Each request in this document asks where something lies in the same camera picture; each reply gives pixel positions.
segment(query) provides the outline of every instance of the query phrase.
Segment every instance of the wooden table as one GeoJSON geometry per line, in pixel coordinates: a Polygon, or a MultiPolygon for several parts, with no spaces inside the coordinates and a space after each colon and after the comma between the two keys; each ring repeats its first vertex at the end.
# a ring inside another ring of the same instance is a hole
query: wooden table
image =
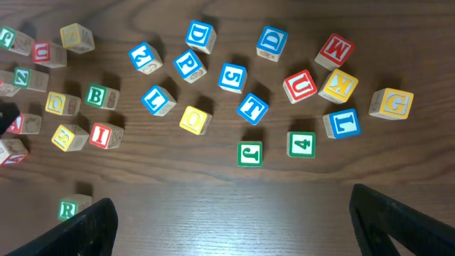
{"type": "Polygon", "coordinates": [[[115,111],[82,104],[76,118],[44,112],[46,93],[2,99],[44,120],[40,135],[7,136],[20,138],[31,155],[0,170],[0,202],[8,206],[0,210],[0,254],[58,224],[58,200],[80,182],[91,184],[95,200],[114,200],[114,255],[359,255],[348,214],[354,183],[455,224],[454,14],[450,1],[0,1],[1,24],[61,43],[60,28],[78,22],[96,45],[68,53],[68,67],[52,70],[2,50],[1,69],[49,72],[49,90],[80,97],[90,82],[121,91],[115,111]],[[211,23],[218,38],[212,54],[198,54],[208,74],[188,84],[172,61],[188,49],[192,19],[211,23]],[[278,63],[256,55],[266,25],[289,32],[278,63]],[[329,71],[314,58],[333,32],[357,46],[341,70],[358,87],[343,105],[317,95],[291,105],[284,78],[308,69],[320,87],[329,71]],[[127,54],[142,41],[164,60],[151,75],[137,72],[127,54]],[[247,67],[242,95],[217,86],[225,62],[247,67]],[[140,102],[153,85],[178,101],[165,117],[140,102]],[[368,115],[374,91],[384,87],[414,93],[409,119],[368,115]],[[235,112],[248,92],[270,105],[255,127],[235,112]],[[189,105],[213,114],[206,135],[178,126],[189,105]],[[349,107],[362,134],[327,138],[322,115],[349,107]],[[50,142],[59,124],[89,131],[94,122],[125,128],[119,149],[87,144],[64,153],[50,142]],[[287,156],[289,130],[315,131],[315,159],[287,156]],[[262,168],[237,167],[242,139],[263,141],[262,168]]]}

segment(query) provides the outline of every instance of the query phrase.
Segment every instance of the black object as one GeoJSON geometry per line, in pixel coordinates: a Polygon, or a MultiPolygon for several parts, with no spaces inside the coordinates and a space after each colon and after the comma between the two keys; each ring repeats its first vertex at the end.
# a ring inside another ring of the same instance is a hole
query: black object
{"type": "Polygon", "coordinates": [[[110,256],[117,225],[114,204],[104,198],[6,256],[110,256]]]}
{"type": "Polygon", "coordinates": [[[400,256],[388,235],[416,256],[455,255],[454,228],[363,184],[354,185],[349,211],[363,256],[400,256]]]}
{"type": "Polygon", "coordinates": [[[0,137],[21,114],[16,103],[0,104],[0,137]]]}

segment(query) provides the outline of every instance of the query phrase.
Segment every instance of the green block face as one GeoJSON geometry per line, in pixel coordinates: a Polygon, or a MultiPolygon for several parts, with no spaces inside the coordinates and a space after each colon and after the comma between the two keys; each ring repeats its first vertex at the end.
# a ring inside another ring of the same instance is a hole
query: green block face
{"type": "Polygon", "coordinates": [[[13,85],[20,88],[28,88],[28,85],[30,84],[30,75],[30,69],[17,67],[14,70],[13,85]]]}
{"type": "Polygon", "coordinates": [[[239,142],[237,145],[238,166],[262,166],[262,142],[239,142]]]}
{"type": "Polygon", "coordinates": [[[314,132],[289,132],[288,155],[290,157],[314,158],[316,154],[316,134],[314,132]]]}
{"type": "Polygon", "coordinates": [[[0,47],[9,50],[16,39],[16,31],[7,26],[2,26],[0,30],[0,47]]]}
{"type": "Polygon", "coordinates": [[[67,220],[77,213],[77,203],[67,200],[60,200],[60,206],[58,207],[58,219],[67,220]]]}
{"type": "Polygon", "coordinates": [[[90,84],[85,98],[85,104],[92,107],[102,107],[105,102],[107,88],[101,85],[90,84]]]}

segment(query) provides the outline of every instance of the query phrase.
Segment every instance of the letter cube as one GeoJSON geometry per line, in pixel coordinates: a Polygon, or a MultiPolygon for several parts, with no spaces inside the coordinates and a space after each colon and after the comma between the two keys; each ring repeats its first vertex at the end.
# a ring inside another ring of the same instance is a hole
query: letter cube
{"type": "Polygon", "coordinates": [[[358,79],[341,70],[334,70],[328,75],[319,91],[319,96],[336,104],[347,102],[358,84],[358,79]]]}
{"type": "Polygon", "coordinates": [[[20,114],[7,129],[14,134],[39,134],[43,118],[36,114],[20,114]]]}
{"type": "Polygon", "coordinates": [[[95,49],[92,31],[74,23],[60,29],[63,47],[75,53],[86,53],[95,49]]]}
{"type": "Polygon", "coordinates": [[[327,137],[342,139],[360,134],[357,112],[355,109],[343,110],[322,116],[327,137]]]}
{"type": "Polygon", "coordinates": [[[385,88],[373,94],[368,114],[388,120],[407,119],[414,94],[385,88]]]}
{"type": "Polygon", "coordinates": [[[247,82],[247,69],[245,67],[225,63],[221,70],[218,85],[223,90],[235,93],[242,93],[243,87],[247,82]]]}
{"type": "Polygon", "coordinates": [[[204,65],[191,49],[175,59],[173,65],[181,77],[189,83],[193,83],[207,73],[204,65]]]}
{"type": "Polygon", "coordinates": [[[122,142],[124,129],[113,124],[95,123],[89,143],[102,149],[116,149],[122,142]]]}
{"type": "Polygon", "coordinates": [[[0,103],[0,137],[20,114],[16,103],[0,103]]]}
{"type": "Polygon", "coordinates": [[[345,63],[354,49],[353,43],[333,33],[314,61],[328,70],[334,71],[345,63]]]}
{"type": "Polygon", "coordinates": [[[7,26],[0,30],[0,47],[13,53],[29,56],[35,40],[7,26]]]}
{"type": "Polygon", "coordinates": [[[148,75],[163,65],[163,61],[159,57],[155,48],[148,43],[143,42],[129,52],[129,58],[133,62],[137,71],[148,75]]]}
{"type": "Polygon", "coordinates": [[[115,110],[120,92],[102,85],[89,84],[85,104],[104,110],[115,110]]]}
{"type": "Polygon", "coordinates": [[[36,42],[33,62],[48,68],[66,67],[66,49],[50,41],[36,42]]]}
{"type": "Polygon", "coordinates": [[[88,132],[76,124],[61,124],[52,137],[52,143],[64,152],[79,151],[88,140],[88,132]]]}
{"type": "Polygon", "coordinates": [[[283,82],[283,87],[292,104],[305,100],[318,91],[308,70],[286,78],[283,82]]]}
{"type": "Polygon", "coordinates": [[[48,90],[49,74],[30,68],[16,67],[13,85],[19,88],[46,92],[48,90]]]}
{"type": "Polygon", "coordinates": [[[18,164],[28,155],[20,139],[0,139],[0,166],[18,164]]]}
{"type": "Polygon", "coordinates": [[[142,96],[141,101],[145,108],[157,117],[164,117],[177,104],[169,92],[158,85],[154,85],[142,96]]]}
{"type": "Polygon", "coordinates": [[[212,121],[212,115],[198,110],[195,107],[187,106],[183,113],[180,127],[196,135],[203,135],[212,121]]]}
{"type": "Polygon", "coordinates": [[[215,45],[216,32],[210,24],[191,21],[185,42],[193,50],[211,54],[215,45]]]}
{"type": "Polygon", "coordinates": [[[257,42],[257,54],[263,58],[277,62],[283,53],[287,41],[287,32],[271,26],[265,26],[257,42]]]}
{"type": "Polygon", "coordinates": [[[250,124],[256,125],[265,113],[269,105],[252,93],[248,93],[242,104],[237,108],[237,113],[245,118],[250,124]]]}
{"type": "Polygon", "coordinates": [[[14,73],[0,70],[0,96],[13,97],[21,88],[13,85],[14,73]]]}
{"type": "Polygon", "coordinates": [[[60,200],[58,219],[65,221],[92,205],[92,197],[74,194],[60,200]]]}
{"type": "Polygon", "coordinates": [[[241,167],[262,166],[262,142],[239,142],[237,165],[241,167]]]}
{"type": "Polygon", "coordinates": [[[288,132],[287,154],[290,157],[314,158],[316,134],[314,132],[288,132]]]}
{"type": "Polygon", "coordinates": [[[49,92],[48,101],[45,104],[47,112],[63,116],[75,116],[79,108],[79,97],[56,92],[49,92]]]}

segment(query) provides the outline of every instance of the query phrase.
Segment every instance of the blue block face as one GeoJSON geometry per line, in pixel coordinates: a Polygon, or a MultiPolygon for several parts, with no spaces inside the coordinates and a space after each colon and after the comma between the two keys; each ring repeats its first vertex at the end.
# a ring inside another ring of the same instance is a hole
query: blue block face
{"type": "Polygon", "coordinates": [[[360,134],[357,112],[355,109],[343,110],[329,115],[333,136],[336,139],[360,134]]]}
{"type": "Polygon", "coordinates": [[[266,26],[262,31],[259,42],[257,42],[257,47],[269,53],[280,54],[283,51],[286,39],[287,32],[266,26]]]}
{"type": "Polygon", "coordinates": [[[218,85],[234,90],[242,89],[243,82],[247,74],[247,69],[239,65],[225,63],[221,70],[218,85]]]}
{"type": "Polygon", "coordinates": [[[206,47],[212,26],[199,21],[191,21],[190,28],[186,34],[185,42],[195,46],[206,47]]]}
{"type": "Polygon", "coordinates": [[[144,96],[141,98],[142,104],[147,108],[150,113],[156,114],[162,107],[166,105],[169,99],[161,91],[158,86],[153,86],[144,96]]]}
{"type": "Polygon", "coordinates": [[[175,59],[173,65],[176,66],[177,71],[183,79],[187,78],[202,67],[202,63],[199,61],[198,56],[196,56],[194,51],[191,49],[187,50],[184,54],[175,59]]]}
{"type": "Polygon", "coordinates": [[[256,97],[256,95],[248,93],[242,104],[237,108],[237,113],[252,125],[256,125],[267,110],[269,110],[267,103],[256,97]]]}
{"type": "Polygon", "coordinates": [[[137,70],[155,59],[154,54],[151,52],[150,47],[146,42],[133,48],[133,50],[129,52],[129,58],[137,70]]]}

